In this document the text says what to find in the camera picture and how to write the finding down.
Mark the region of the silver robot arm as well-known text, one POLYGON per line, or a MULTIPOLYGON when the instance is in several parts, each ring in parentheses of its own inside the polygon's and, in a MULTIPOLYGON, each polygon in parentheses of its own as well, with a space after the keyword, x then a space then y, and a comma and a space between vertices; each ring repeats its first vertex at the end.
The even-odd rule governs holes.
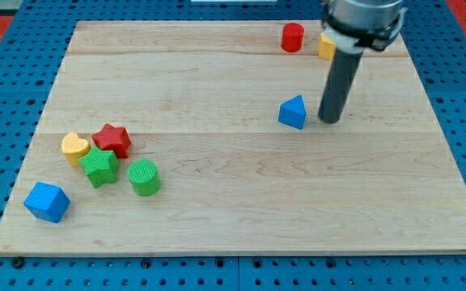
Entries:
POLYGON ((325 3, 325 35, 336 46, 318 117, 335 124, 342 115, 362 54, 384 51, 398 37, 407 7, 402 0, 332 0, 325 3))

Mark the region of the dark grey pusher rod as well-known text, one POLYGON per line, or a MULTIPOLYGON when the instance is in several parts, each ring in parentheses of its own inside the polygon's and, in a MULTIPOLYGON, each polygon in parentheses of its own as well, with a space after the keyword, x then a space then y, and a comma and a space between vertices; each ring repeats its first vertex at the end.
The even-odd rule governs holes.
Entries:
POLYGON ((335 124, 340 120, 361 58, 362 53, 336 49, 318 110, 324 123, 335 124))

